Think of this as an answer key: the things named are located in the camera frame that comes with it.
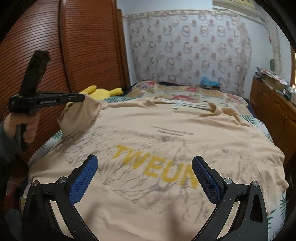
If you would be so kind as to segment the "blue item on box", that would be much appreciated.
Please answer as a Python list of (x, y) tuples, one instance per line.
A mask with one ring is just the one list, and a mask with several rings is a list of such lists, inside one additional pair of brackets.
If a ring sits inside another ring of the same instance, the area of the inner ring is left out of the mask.
[(200, 81), (200, 86), (204, 89), (220, 89), (220, 84), (216, 81), (209, 80), (207, 77), (202, 77)]

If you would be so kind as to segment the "wooden sideboard cabinet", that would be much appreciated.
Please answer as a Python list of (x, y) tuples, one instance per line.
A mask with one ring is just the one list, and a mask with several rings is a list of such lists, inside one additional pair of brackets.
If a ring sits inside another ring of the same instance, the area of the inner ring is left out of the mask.
[(287, 164), (295, 153), (295, 105), (256, 78), (252, 81), (250, 102)]

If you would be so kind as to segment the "floral bed cover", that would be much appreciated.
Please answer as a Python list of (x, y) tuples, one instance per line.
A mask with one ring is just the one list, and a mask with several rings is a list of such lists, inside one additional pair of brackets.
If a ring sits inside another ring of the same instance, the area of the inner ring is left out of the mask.
[(211, 102), (219, 107), (229, 107), (240, 114), (252, 116), (248, 103), (242, 97), (196, 86), (175, 86), (162, 82), (140, 81), (131, 87), (126, 96), (134, 98), (157, 96), (192, 103)]

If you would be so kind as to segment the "circle pattern lace curtain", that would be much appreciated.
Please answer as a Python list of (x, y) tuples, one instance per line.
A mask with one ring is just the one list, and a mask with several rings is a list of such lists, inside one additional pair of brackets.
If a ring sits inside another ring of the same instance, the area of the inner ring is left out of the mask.
[(239, 15), (175, 10), (126, 18), (137, 80), (199, 86), (206, 78), (224, 92), (244, 92), (252, 47)]

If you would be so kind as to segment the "beige tied side curtain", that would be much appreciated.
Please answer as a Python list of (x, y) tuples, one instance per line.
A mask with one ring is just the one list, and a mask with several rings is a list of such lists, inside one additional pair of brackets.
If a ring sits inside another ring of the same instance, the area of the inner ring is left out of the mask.
[(278, 35), (277, 24), (267, 12), (264, 12), (264, 18), (265, 18), (265, 25), (270, 36), (271, 46), (273, 50), (274, 72), (276, 72), (278, 75), (281, 75), (282, 64), (281, 64), (280, 40)]

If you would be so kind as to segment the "yellow Pikachu plush toy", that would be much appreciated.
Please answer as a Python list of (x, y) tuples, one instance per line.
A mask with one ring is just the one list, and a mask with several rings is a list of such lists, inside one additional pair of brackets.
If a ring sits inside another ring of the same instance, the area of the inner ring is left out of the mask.
[(69, 101), (66, 104), (66, 107), (70, 107), (71, 105), (75, 105), (74, 100), (78, 98), (78, 95), (83, 95), (85, 97), (86, 106), (97, 105), (102, 103), (102, 101), (109, 97), (119, 96), (124, 94), (122, 88), (115, 88), (113, 90), (106, 90), (103, 88), (97, 88), (96, 85), (91, 85), (81, 92), (70, 93), (72, 97), (69, 97)]

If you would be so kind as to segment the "cardboard box on cabinet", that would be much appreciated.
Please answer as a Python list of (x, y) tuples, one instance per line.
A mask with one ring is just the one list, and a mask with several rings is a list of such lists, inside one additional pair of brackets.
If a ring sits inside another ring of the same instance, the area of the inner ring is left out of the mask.
[(257, 66), (256, 68), (257, 74), (260, 76), (263, 83), (268, 87), (274, 90), (283, 91), (288, 85), (288, 82), (282, 77), (278, 76), (275, 72), (260, 66)]

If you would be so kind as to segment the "brown louvered wardrobe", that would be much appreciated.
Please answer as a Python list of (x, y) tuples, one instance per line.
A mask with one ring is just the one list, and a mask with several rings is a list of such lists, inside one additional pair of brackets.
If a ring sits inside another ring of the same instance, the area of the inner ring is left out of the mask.
[(1, 1), (1, 115), (20, 89), (33, 53), (48, 51), (40, 91), (79, 92), (90, 85), (129, 87), (121, 13), (116, 1)]

